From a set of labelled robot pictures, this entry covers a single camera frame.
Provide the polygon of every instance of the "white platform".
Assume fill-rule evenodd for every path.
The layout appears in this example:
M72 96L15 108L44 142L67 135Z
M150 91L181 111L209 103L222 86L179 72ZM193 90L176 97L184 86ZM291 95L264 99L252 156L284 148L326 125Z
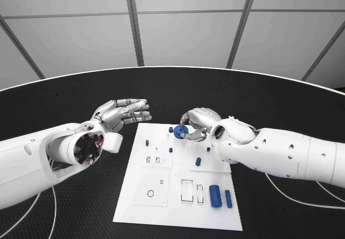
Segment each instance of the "white platform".
M241 231L229 165L220 161L207 140L189 143L174 138L170 126L176 125L138 124L112 221ZM193 167L196 156L199 167ZM220 190L220 208L210 207L207 187L213 184ZM232 208L226 207L225 190L229 190ZM183 199L189 200L192 195L192 202L180 200L181 191Z

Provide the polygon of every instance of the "circular hole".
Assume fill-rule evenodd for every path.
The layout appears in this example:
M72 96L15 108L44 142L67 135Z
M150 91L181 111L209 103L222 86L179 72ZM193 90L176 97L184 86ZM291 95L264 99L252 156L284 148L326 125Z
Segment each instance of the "circular hole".
M154 195L154 192L153 192L153 190L150 190L150 191L147 192L147 196L148 196L148 197L153 197L153 195Z

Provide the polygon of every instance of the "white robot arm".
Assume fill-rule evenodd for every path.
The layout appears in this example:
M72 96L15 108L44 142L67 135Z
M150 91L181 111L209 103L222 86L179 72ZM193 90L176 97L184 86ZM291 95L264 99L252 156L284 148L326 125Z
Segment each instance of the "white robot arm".
M242 163L269 175L319 181L345 188L345 144L311 138L285 130L252 126L229 117L220 119L210 109L196 108L180 119L189 120L202 141L209 133L212 147L222 160Z
M147 100L108 101L90 120L0 142L0 209L17 204L85 170L101 151L116 153L122 125L151 119ZM70 166L52 170L47 159Z

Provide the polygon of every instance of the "black table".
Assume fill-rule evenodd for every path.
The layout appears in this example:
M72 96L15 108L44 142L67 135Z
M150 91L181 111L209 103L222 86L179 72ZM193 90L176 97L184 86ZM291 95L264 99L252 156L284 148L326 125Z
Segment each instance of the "black table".
M179 123L196 107L257 128L269 127L345 142L345 97L340 93L274 76L206 68L144 67L62 76L0 92L0 140L89 119L108 100L148 100L151 123ZM118 154L56 185L57 217L52 238L345 238L343 210L287 200L265 175L232 166L242 232L114 223L137 125L127 125ZM345 206L316 182L271 177L294 199ZM345 189L326 188L342 198ZM0 211L0 235L24 214L34 197ZM47 189L5 238L47 238L53 195Z

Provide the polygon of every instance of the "ceiling panel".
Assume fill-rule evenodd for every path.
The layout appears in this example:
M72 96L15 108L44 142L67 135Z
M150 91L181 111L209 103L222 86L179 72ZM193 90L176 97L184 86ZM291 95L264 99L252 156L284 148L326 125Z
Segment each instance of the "ceiling panel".
M345 32L333 43L306 81L332 89L345 87Z
M128 15L5 22L46 77L137 66Z
M0 90L36 80L39 77L0 28Z
M345 0L254 0L251 9L345 9Z
M145 66L225 68L239 12L140 14Z
M342 12L251 12L232 69L300 80L343 20Z
M1 16L128 12L125 0L0 0Z
M135 0L137 11L242 9L245 0Z

